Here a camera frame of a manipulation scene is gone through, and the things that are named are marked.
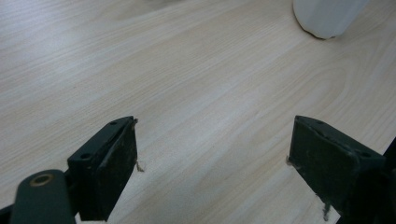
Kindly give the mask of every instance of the wood grain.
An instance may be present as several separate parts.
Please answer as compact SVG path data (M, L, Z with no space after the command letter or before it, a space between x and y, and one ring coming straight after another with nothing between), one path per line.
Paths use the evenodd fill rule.
M109 223L326 223L285 163L297 114L384 152L395 1L372 0L327 41L299 27L290 0L0 3L0 207L134 115L146 172Z

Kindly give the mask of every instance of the white cup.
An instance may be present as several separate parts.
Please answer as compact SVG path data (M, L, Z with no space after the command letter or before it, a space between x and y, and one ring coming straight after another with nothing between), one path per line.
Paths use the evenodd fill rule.
M297 21L312 35L328 39L341 35L369 0L293 0Z

